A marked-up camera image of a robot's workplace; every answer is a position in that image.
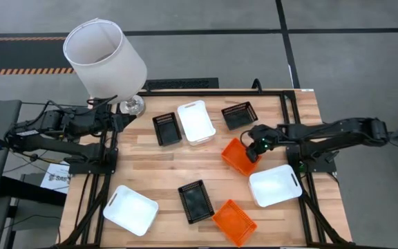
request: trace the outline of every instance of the white plastic bin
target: white plastic bin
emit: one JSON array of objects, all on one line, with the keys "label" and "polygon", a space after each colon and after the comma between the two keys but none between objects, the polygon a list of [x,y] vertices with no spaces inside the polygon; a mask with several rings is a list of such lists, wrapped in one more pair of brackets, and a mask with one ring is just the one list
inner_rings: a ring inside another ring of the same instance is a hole
[{"label": "white plastic bin", "polygon": [[103,214],[106,219],[142,236],[155,220],[158,210],[157,202],[121,185],[111,196]]},{"label": "white plastic bin", "polygon": [[249,189],[256,204],[262,208],[302,195],[299,181],[289,165],[252,174]]},{"label": "white plastic bin", "polygon": [[146,81],[144,61],[112,21],[94,19],[76,27],[64,42],[64,55],[94,98],[131,99]]},{"label": "white plastic bin", "polygon": [[178,114],[190,145],[194,146],[210,141],[216,134],[216,129],[214,129],[205,108],[205,102],[202,100],[178,107]]}]

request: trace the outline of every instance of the lamp base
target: lamp base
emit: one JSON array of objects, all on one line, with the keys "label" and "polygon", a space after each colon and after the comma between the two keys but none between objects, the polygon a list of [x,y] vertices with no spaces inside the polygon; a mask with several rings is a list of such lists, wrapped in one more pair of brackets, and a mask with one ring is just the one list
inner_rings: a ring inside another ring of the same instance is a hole
[{"label": "lamp base", "polygon": [[145,112],[144,99],[139,95],[134,95],[130,100],[121,102],[120,109],[122,113],[140,117]]}]

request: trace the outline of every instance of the white tray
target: white tray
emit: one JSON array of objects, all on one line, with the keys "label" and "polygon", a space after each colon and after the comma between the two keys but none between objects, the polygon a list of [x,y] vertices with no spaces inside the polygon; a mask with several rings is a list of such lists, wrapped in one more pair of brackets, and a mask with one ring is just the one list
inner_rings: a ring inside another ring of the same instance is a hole
[{"label": "white tray", "polygon": [[157,202],[121,185],[111,196],[103,214],[106,219],[142,236],[155,220],[158,209]]},{"label": "white tray", "polygon": [[202,100],[178,107],[178,114],[190,145],[207,142],[216,134]]},{"label": "white tray", "polygon": [[249,189],[262,208],[299,197],[302,188],[289,165],[257,172],[249,176]]}]

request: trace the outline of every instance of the plastic container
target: plastic container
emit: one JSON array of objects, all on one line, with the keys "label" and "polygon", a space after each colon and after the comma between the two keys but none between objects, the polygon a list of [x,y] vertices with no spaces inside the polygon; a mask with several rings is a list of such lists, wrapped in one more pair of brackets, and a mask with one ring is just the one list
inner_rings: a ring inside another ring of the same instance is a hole
[{"label": "plastic container", "polygon": [[214,215],[213,206],[202,180],[178,188],[189,224]]},{"label": "plastic container", "polygon": [[210,141],[216,134],[205,108],[205,102],[202,100],[178,107],[178,114],[190,145]]},{"label": "plastic container", "polygon": [[64,42],[64,55],[96,98],[131,99],[144,85],[144,61],[112,21],[94,19],[76,27]]},{"label": "plastic container", "polygon": [[262,208],[302,195],[299,181],[289,165],[252,174],[249,189],[256,204]]},{"label": "plastic container", "polygon": [[213,220],[238,247],[241,247],[257,228],[254,221],[233,200],[228,200],[213,216]]},{"label": "plastic container", "polygon": [[174,113],[164,114],[153,118],[158,144],[167,146],[182,140],[178,121]]},{"label": "plastic container", "polygon": [[222,115],[224,115],[225,122],[230,131],[244,125],[249,125],[258,119],[250,102],[222,109]]},{"label": "plastic container", "polygon": [[111,196],[103,214],[106,219],[142,236],[155,220],[158,209],[155,201],[121,185]]},{"label": "plastic container", "polygon": [[252,163],[245,153],[245,147],[237,138],[233,138],[233,140],[225,147],[225,149],[221,153],[222,159],[239,171],[244,176],[249,176],[262,158],[259,155],[259,158],[255,163]]}]

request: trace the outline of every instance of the black basket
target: black basket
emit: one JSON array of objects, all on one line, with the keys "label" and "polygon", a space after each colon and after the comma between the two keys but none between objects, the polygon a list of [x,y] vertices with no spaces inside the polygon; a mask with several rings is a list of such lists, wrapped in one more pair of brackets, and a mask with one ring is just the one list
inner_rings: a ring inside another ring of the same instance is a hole
[{"label": "black basket", "polygon": [[222,114],[230,131],[251,124],[258,119],[249,102],[222,109]]},{"label": "black basket", "polygon": [[164,114],[153,118],[158,144],[160,146],[171,145],[182,140],[178,121],[174,113]]},{"label": "black basket", "polygon": [[178,191],[189,224],[214,215],[213,206],[202,180],[180,187]]}]

